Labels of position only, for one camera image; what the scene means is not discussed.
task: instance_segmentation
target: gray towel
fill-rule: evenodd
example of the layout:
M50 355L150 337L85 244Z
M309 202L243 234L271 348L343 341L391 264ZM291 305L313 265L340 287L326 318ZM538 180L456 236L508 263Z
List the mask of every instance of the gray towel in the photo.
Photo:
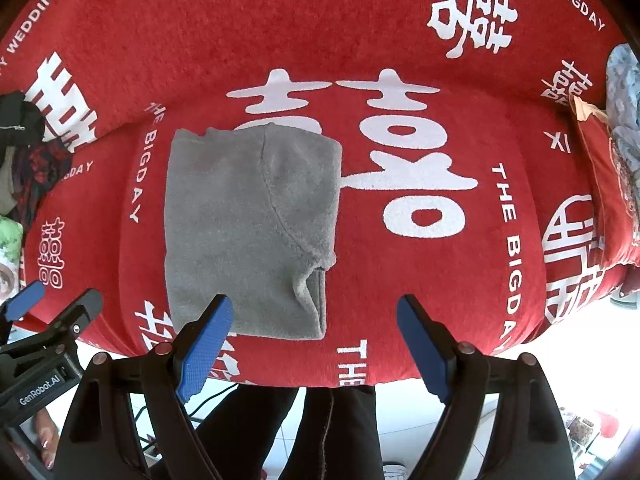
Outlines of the gray towel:
M233 332L324 337L341 156L335 140L273 123L175 133L164 272L176 330L222 293L234 304Z

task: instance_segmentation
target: black cable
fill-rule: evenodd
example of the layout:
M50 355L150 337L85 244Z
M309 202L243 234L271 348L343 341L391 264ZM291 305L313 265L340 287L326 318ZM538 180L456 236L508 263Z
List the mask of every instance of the black cable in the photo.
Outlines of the black cable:
M228 388L225 388L224 390L222 390L221 392L216 393L215 395L210 396L208 399L205 399L202 401L202 403L200 404L200 406L198 406L195 410L193 410L190 414L189 414L189 418L191 418L193 415L195 415L196 413L198 413L198 411L200 410L200 408L202 406L204 406L207 402L209 402L212 399L215 399L216 397L227 393L229 390L231 390L232 388L235 388L236 386L238 386L237 384L232 384L231 386L229 386Z
M220 395L222 395L222 394L227 393L229 390L231 390L231 389L235 388L236 386L238 386L238 385L237 385L237 384L232 384L231 386L229 386L228 388L225 388L225 389L224 389L224 390L222 390L221 392L218 392L218 393L216 393L216 394L214 394L214 395L212 395L212 396L210 396L210 397L207 397L207 399L203 400L203 401L200 403L200 405L199 405L195 410L193 410L193 411L191 412L191 414L189 415L189 419L190 419L190 420L193 420L193 419L192 419L193 415L195 415L197 412L199 412L199 411L200 411L200 409L201 409L201 408L202 408L202 407L203 407L207 402L209 402L210 400L215 399L216 397L219 397L219 396L220 396ZM140 419L140 416L142 416L142 414L145 412L145 410L146 410L146 406L142 406L142 408L140 408L140 409L138 410L138 412L136 413L136 416L135 416L135 418L134 418L134 422L137 422L137 421ZM193 421L194 421L194 422L202 422L202 419L201 419L201 418L196 418L196 419L195 419L195 420L193 420ZM140 439L142 442L146 442L146 446L142 448L142 452L145 452L146 450L148 450L148 449L150 449L151 447L153 447L153 446L155 446L155 445L156 445L156 442L155 442L155 441L153 441L153 442L152 442L152 441L150 441L150 440L147 440L147 439L146 439L146 438L144 438L143 436L138 436L138 437L139 437L139 439Z
M136 414L136 417L133 419L133 421L137 422L140 416L142 416L142 414L145 412L145 410L146 410L146 406L142 406L142 408L140 408L139 412Z

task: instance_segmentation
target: person's leg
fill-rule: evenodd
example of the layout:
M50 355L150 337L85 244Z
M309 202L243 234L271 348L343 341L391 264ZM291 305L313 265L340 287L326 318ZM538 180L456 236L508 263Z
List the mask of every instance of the person's leg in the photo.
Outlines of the person's leg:
M309 388L280 480L383 480L373 386Z
M196 433L224 480L258 480L297 392L240 384L207 415ZM151 468L151 476L170 480L162 461Z

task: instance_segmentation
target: white chinese character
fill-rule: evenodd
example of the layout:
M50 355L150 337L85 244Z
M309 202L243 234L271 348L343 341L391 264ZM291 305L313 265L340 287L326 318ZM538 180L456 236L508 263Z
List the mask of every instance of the white chinese character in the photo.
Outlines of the white chinese character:
M342 178L341 187L354 189L473 189L474 178L451 173L452 160L445 153L430 153L416 162L385 152L369 155L383 171L357 173Z
M545 317L557 323L589 303L604 277L600 266L589 266L589 252L598 246L593 218L569 222L567 209L577 202L591 202L591 195L575 195L561 203L545 230L542 248L546 264L579 258L580 272L546 284Z
M222 352L223 350L228 350L229 352L233 352L235 350L235 348L233 347L233 345L227 341L226 339L222 342L222 346L220 347L220 351Z
M427 105L407 97L407 92L416 94L435 94L439 88L431 86L414 85L403 82L398 73L385 68L378 75L377 81L336 81L336 84L358 90L377 90L382 94L381 98L369 99L367 104L372 108L383 110L424 110Z
M252 126L260 126L261 124L269 123L279 124L280 126L291 126L292 128L300 128L301 130L322 135L322 126L320 126L320 123L311 117L305 117L302 115L265 117L263 119L256 119L255 121L242 123L240 126L236 126L234 130L244 130L245 128L251 128Z
M423 226L415 223L414 213L421 210L439 211L436 222ZM458 234L465 227L465 212L445 196L403 196L386 205L382 219L387 229L411 238L446 238Z
M38 68L38 78L26 91L25 99L33 102L41 111L50 107L46 115L48 126L44 140L62 137L68 150L73 153L79 145L94 142L95 128L91 126L98 115L89 110L82 92L75 84L69 87L66 94L62 93L71 80L71 74L63 68L54 78L53 74L60 63L60 56L56 52L42 62Z
M540 81L548 86L548 88L540 95L568 106L567 98L569 95L580 95L588 87L593 86L593 83L589 80L589 74L581 74L574 66L574 63L575 61L567 63L563 59L562 65L564 66L564 70L558 70L554 74L553 83L548 83L544 79L541 79Z
M154 341L153 339L148 338L146 334L141 334L141 336L147 350L153 349L153 347L159 343L158 341Z
M135 316L141 317L142 319L146 319L146 322L147 322L147 327L139 326L138 328L140 330L144 330L145 332L149 332L151 334L154 334L160 337L173 339L174 335L171 334L171 332L169 332L166 328L163 328L162 332L158 332L158 325L161 325L164 327L171 327L171 329L173 329L174 324L171 322L171 319L169 318L169 315L166 312L162 316L162 319L156 319L154 317L154 308L155 307L153 303L151 303L150 301L145 301L144 313L134 312Z
M216 377L220 377L218 374L222 373L222 375L224 376L224 378L227 381L230 381L232 379L232 377L236 376L236 375L240 375L240 369L238 368L238 361L236 359L234 359L233 357L231 357L231 355L229 355L226 352L223 352L221 356L216 358L216 362L217 361L222 361L222 363L225 365L224 368L216 368L215 364L214 364L214 368L212 370L212 374L215 375Z
M447 57L454 59L462 56L463 44L469 33L474 42L474 48L479 48L483 45L486 48L493 47L494 54L496 54L501 47L507 47L511 43L511 36L503 33L504 29L502 24L504 24L504 22L515 22L518 18L518 11L509 8L509 0L502 0L502 2L500 2L500 0L494 0L492 17L500 17L500 26L497 32L495 30L496 22L491 22L491 26L488 27L489 19L485 17L471 20L474 3L476 4L476 8L487 16L491 13L492 0L464 1L466 3L465 12L458 9L458 0L446 0L437 2L431 6L431 19L427 23L427 26L433 27L441 40L450 40L456 35L457 27L460 26L462 28L462 35L458 44L447 52ZM443 10L449 13L449 21L447 23L440 21L440 13ZM486 38L487 28L489 28L488 40Z
M289 92L302 92L307 90L319 90L331 86L328 81L292 82L289 74L283 68L277 68L269 72L267 83L263 86L233 90L226 94L227 97L256 97L262 96L260 103L249 105L244 109L248 114L270 114L286 110L304 108L309 104L304 99L289 97Z
M398 135L391 131L394 126L407 126L414 132ZM362 134L383 146L409 148L410 150L432 150L447 142L447 132L436 121L409 115L374 115L360 123Z
M364 379L341 379L340 386L362 386L365 382Z
M44 222L41 227L42 235L38 247L40 256L38 257L38 279L44 285L53 288L62 288L62 272L65 268L65 261L62 259L62 229L65 223L60 217L52 222Z

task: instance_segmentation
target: red patterned cloth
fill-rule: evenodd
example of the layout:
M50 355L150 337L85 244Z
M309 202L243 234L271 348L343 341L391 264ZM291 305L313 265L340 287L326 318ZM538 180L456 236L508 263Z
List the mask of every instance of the red patterned cloth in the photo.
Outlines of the red patterned cloth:
M16 150L12 173L17 204L8 217L22 224L25 233L45 195L71 169L71 157L60 138Z
M579 97L570 98L577 138L590 164L598 250L591 261L603 269L640 265L640 226L632 177L611 136L604 112Z
M529 340L622 280L588 263L591 187L564 105L603 102L621 41L598 0L32 0L2 42L0 92L23 89L76 154L27 239L26 279L49 278L28 324L94 286L92 344L131 355L173 338L175 130L276 121L343 147L327 332L231 335L217 377L416 376L395 322L408 292L484 352ZM57 221L60 276L40 264Z

